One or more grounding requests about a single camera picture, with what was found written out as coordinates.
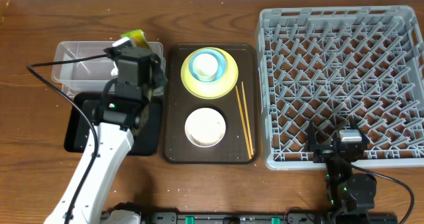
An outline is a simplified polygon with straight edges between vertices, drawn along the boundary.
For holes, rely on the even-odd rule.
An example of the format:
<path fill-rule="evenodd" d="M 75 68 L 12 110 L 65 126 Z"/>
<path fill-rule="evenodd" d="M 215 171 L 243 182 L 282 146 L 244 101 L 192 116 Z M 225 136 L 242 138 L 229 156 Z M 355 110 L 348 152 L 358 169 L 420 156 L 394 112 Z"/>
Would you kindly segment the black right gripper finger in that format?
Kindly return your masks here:
<path fill-rule="evenodd" d="M 315 135 L 315 129 L 313 121 L 309 121 L 308 128 L 307 128 L 307 150 L 308 151 L 315 151 L 317 149 L 317 139 Z"/>
<path fill-rule="evenodd" d="M 363 144 L 369 143 L 368 137 L 362 132 L 362 130 L 359 128 L 359 126 L 357 125 L 357 123 L 354 119 L 351 120 L 351 127 L 359 132 L 359 134 L 361 136 L 361 143 L 363 143 Z"/>

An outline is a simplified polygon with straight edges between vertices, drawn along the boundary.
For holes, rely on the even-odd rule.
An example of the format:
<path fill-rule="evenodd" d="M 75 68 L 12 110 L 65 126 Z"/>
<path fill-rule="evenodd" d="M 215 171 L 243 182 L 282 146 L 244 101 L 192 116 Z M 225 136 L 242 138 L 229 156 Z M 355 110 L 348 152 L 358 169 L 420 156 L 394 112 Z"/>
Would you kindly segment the green orange snack wrapper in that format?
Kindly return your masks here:
<path fill-rule="evenodd" d="M 121 34 L 121 38 L 129 37 L 133 40 L 137 47 L 150 49 L 150 45 L 145 37 L 145 33 L 141 29 L 132 30 Z"/>

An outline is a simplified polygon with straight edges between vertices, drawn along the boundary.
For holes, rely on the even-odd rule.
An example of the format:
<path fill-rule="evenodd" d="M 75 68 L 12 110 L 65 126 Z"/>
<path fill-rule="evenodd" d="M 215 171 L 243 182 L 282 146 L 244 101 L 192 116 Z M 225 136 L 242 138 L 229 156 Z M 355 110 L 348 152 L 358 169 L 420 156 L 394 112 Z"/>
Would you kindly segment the pink white small bowl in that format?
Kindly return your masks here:
<path fill-rule="evenodd" d="M 215 146 L 225 136 L 226 122 L 222 114 L 212 108 L 196 109 L 185 121 L 185 135 L 191 144 L 200 148 Z"/>

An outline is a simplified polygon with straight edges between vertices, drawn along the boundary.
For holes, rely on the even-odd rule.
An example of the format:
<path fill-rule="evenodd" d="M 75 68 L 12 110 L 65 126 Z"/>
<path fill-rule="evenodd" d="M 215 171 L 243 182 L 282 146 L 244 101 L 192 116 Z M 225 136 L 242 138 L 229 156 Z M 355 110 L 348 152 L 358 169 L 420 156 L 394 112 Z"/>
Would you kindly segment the white tissue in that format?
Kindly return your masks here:
<path fill-rule="evenodd" d="M 111 70 L 111 75 L 112 76 L 117 76 L 119 74 L 119 69 L 117 68 L 117 67 L 114 67 L 112 70 Z"/>

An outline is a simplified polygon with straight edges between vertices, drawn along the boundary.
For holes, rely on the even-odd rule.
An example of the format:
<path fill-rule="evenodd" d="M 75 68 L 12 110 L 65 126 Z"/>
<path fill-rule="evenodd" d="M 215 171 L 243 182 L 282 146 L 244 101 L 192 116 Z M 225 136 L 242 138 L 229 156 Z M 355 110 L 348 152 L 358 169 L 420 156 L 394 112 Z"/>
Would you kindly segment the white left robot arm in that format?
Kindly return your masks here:
<path fill-rule="evenodd" d="M 81 160 L 47 223 L 99 223 L 119 167 L 134 146 L 156 147 L 162 103 L 154 89 L 166 84 L 160 57 L 144 48 L 112 56 L 119 74 L 103 91 L 74 109 L 85 119 L 89 134 Z"/>

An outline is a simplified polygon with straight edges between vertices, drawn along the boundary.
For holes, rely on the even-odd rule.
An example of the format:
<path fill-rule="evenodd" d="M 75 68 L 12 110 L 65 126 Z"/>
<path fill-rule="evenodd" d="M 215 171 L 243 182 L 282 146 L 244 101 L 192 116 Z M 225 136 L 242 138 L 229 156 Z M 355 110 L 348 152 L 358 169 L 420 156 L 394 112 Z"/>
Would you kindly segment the grey dishwasher rack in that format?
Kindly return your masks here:
<path fill-rule="evenodd" d="M 423 165 L 423 38 L 406 5 L 274 8 L 255 31 L 262 144 L 270 170 L 312 170 L 308 123 L 324 144 L 355 121 L 363 168 Z"/>

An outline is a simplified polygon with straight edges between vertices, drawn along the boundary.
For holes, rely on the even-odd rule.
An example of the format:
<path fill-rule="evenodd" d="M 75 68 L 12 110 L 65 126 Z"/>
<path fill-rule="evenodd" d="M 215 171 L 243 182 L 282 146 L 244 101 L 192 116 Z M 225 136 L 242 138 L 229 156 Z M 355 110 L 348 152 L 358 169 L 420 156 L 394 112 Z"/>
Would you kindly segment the black tray bin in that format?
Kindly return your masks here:
<path fill-rule="evenodd" d="M 100 99 L 100 93 L 82 92 L 74 97 L 74 103 L 90 119 L 92 110 L 97 106 Z M 134 134 L 134 144 L 129 155 L 150 156 L 156 152 L 162 124 L 162 111 L 162 100 L 159 97 L 153 97 L 148 104 L 146 124 Z M 68 152 L 83 152 L 89 132 L 86 121 L 73 107 L 64 139 L 64 149 Z"/>

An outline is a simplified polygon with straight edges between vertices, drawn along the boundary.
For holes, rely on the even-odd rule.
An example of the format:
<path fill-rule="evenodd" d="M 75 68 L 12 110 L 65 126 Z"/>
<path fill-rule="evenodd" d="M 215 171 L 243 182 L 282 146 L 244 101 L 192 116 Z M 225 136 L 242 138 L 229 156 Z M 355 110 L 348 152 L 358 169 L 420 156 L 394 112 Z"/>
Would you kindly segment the clear plastic bin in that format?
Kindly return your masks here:
<path fill-rule="evenodd" d="M 77 60 L 101 55 L 112 46 L 112 41 L 63 41 L 56 49 L 55 61 Z M 62 91 L 73 97 L 80 92 L 102 92 L 109 80 L 115 79 L 110 71 L 113 61 L 97 58 L 75 63 L 53 66 L 52 80 L 62 84 Z"/>

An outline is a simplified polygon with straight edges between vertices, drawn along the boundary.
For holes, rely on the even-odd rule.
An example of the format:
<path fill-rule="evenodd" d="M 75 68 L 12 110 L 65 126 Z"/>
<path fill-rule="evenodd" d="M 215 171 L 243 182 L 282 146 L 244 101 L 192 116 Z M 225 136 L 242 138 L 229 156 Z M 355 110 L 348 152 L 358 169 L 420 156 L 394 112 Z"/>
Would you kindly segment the left wooden chopstick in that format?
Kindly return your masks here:
<path fill-rule="evenodd" d="M 247 153 L 248 153 L 248 159 L 251 160 L 252 159 L 252 153 L 250 151 L 250 143 L 248 141 L 248 134 L 247 134 L 247 130 L 246 130 L 244 115 L 243 115 L 243 112 L 242 112 L 242 105 L 241 105 L 240 95 L 239 95 L 239 91 L 238 91 L 239 89 L 238 89 L 237 85 L 235 86 L 235 90 L 236 90 L 236 96 L 237 96 L 238 109 L 239 109 L 239 112 L 240 112 L 240 118 L 241 118 L 241 123 L 242 123 L 242 129 L 243 129 L 243 133 L 244 133 L 244 139 L 245 139 L 245 143 L 246 143 L 246 149 L 247 149 Z"/>

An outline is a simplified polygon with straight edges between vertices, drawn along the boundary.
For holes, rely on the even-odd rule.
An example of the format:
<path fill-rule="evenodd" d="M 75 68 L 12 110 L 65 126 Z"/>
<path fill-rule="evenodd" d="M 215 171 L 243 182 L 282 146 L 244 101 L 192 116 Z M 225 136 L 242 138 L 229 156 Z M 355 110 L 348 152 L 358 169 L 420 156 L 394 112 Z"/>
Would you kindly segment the wooden chopstick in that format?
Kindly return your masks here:
<path fill-rule="evenodd" d="M 249 143 L 249 154 L 250 159 L 254 156 L 254 150 L 252 145 L 252 135 L 251 135 L 251 129 L 250 129 L 250 122 L 249 122 L 249 114 L 248 114 L 248 107 L 246 102 L 246 93 L 244 88 L 244 82 L 241 82 L 242 86 L 242 98 L 244 102 L 244 114 L 245 114 L 245 121 L 246 121 L 246 128 L 247 128 L 247 135 L 248 135 L 248 143 Z"/>
<path fill-rule="evenodd" d="M 247 149 L 247 153 L 248 153 L 248 159 L 251 160 L 252 159 L 252 153 L 250 151 L 250 143 L 248 141 L 248 134 L 247 134 L 247 130 L 246 130 L 244 115 L 243 115 L 243 112 L 242 112 L 242 105 L 241 105 L 240 95 L 239 95 L 239 91 L 238 91 L 239 89 L 238 89 L 237 85 L 235 86 L 235 90 L 236 90 L 236 96 L 237 96 L 238 109 L 239 109 L 239 112 L 240 112 L 240 118 L 241 118 L 241 123 L 242 123 L 242 129 L 243 129 L 243 133 L 244 133 L 244 139 L 245 139 L 245 143 L 246 143 L 246 149 Z"/>

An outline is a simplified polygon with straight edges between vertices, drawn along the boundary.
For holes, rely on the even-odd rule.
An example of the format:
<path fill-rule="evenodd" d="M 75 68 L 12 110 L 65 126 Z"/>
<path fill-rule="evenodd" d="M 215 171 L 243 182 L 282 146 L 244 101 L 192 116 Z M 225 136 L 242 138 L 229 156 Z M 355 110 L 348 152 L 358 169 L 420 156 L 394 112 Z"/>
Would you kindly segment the right wooden chopstick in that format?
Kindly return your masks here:
<path fill-rule="evenodd" d="M 241 82 L 242 86 L 242 98 L 244 102 L 244 114 L 245 114 L 245 121 L 246 121 L 246 128 L 247 128 L 247 135 L 248 135 L 248 143 L 249 143 L 249 154 L 250 159 L 254 156 L 254 150 L 252 145 L 252 135 L 251 135 L 251 129 L 250 129 L 250 122 L 249 122 L 249 114 L 248 114 L 248 107 L 246 102 L 246 93 L 244 88 L 244 82 Z"/>

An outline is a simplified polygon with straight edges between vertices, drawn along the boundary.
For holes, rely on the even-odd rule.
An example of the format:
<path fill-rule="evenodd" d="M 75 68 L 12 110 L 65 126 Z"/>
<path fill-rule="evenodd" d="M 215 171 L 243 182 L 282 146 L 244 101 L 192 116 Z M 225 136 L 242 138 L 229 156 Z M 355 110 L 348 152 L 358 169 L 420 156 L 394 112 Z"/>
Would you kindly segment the yellow plate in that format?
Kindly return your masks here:
<path fill-rule="evenodd" d="M 217 99 L 228 94 L 235 87 L 239 77 L 239 69 L 235 59 L 228 52 L 216 47 L 205 48 L 215 49 L 224 56 L 227 63 L 227 69 L 225 73 L 214 82 L 198 81 L 191 75 L 189 71 L 189 59 L 193 56 L 194 53 L 192 52 L 182 64 L 181 79 L 184 87 L 192 95 L 202 99 Z"/>

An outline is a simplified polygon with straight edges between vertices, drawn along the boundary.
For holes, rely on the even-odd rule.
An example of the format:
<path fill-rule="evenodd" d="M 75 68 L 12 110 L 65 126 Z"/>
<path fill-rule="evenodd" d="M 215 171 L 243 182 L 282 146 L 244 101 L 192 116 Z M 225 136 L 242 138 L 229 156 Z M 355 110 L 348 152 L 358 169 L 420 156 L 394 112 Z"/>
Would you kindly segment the white cup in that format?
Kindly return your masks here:
<path fill-rule="evenodd" d="M 193 60 L 193 71 L 197 78 L 203 82 L 211 82 L 216 78 L 218 61 L 211 54 L 200 54 Z"/>

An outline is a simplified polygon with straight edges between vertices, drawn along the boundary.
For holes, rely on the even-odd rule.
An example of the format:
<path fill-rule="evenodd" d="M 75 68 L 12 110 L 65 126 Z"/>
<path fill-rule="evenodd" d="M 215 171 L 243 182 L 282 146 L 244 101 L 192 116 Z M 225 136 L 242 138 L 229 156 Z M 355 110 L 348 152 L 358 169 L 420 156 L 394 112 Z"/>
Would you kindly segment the light blue bowl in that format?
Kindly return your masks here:
<path fill-rule="evenodd" d="M 218 66 L 219 66 L 218 67 L 218 71 L 217 71 L 217 75 L 216 75 L 216 78 L 213 81 L 211 81 L 211 82 L 214 82 L 214 81 L 218 80 L 225 73 L 225 71 L 227 69 L 227 63 L 225 61 L 224 56 L 220 52 L 218 52 L 217 50 L 212 49 L 212 48 L 202 48 L 202 49 L 199 49 L 199 50 L 197 50 L 197 51 L 195 51 L 193 53 L 193 56 L 189 59 L 189 71 L 190 71 L 191 75 L 195 79 L 197 79 L 198 81 L 200 81 L 197 78 L 195 72 L 193 71 L 193 60 L 194 60 L 194 58 L 196 56 L 198 56 L 200 54 L 211 54 L 211 55 L 213 55 L 217 59 Z"/>

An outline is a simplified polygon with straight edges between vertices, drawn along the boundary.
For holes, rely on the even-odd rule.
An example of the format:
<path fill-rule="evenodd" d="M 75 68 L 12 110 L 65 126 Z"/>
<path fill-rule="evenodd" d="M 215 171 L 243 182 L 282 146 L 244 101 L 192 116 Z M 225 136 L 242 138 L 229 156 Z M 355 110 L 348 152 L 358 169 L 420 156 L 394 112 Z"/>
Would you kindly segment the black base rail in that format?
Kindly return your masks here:
<path fill-rule="evenodd" d="M 298 207 L 284 214 L 262 215 L 252 213 L 180 213 L 176 209 L 144 211 L 134 203 L 119 203 L 101 214 L 102 223 L 150 223 L 150 224 L 307 224 L 307 223 L 397 223 L 390 214 L 340 215 L 331 221 L 324 214 L 308 213 Z"/>

